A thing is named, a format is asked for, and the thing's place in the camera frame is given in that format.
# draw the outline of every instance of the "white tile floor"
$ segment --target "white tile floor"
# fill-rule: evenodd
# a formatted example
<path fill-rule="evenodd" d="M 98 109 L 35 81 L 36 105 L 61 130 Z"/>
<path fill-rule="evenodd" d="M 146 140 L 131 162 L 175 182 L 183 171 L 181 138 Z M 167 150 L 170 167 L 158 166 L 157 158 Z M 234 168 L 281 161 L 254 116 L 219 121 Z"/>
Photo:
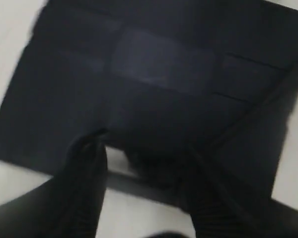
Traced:
<path fill-rule="evenodd" d="M 272 0 L 298 9 L 298 0 Z M 0 0 L 0 103 L 18 57 L 27 42 L 30 26 L 44 0 Z M 298 209 L 298 103 L 289 121 L 273 197 Z M 109 151 L 110 166 L 127 167 L 122 154 Z M 49 178 L 0 162 L 0 204 L 37 187 Z M 108 190 L 98 237 L 140 238 L 162 230 L 194 237 L 191 220 L 177 209 Z"/>

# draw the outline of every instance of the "white floor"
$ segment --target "white floor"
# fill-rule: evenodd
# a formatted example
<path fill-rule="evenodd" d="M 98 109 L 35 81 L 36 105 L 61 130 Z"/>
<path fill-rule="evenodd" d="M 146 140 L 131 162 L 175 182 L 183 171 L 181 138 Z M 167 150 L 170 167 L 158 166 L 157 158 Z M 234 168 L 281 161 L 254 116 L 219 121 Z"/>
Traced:
<path fill-rule="evenodd" d="M 44 0 L 0 0 L 0 103 L 18 57 L 28 40 Z M 274 0 L 298 9 L 298 0 Z M 273 198 L 298 209 L 298 103 L 276 177 Z M 127 165 L 120 152 L 110 150 L 113 169 Z M 0 204 L 37 187 L 49 178 L 0 162 Z M 190 218 L 181 211 L 107 190 L 98 237 L 140 238 L 159 231 L 179 231 L 194 237 Z"/>

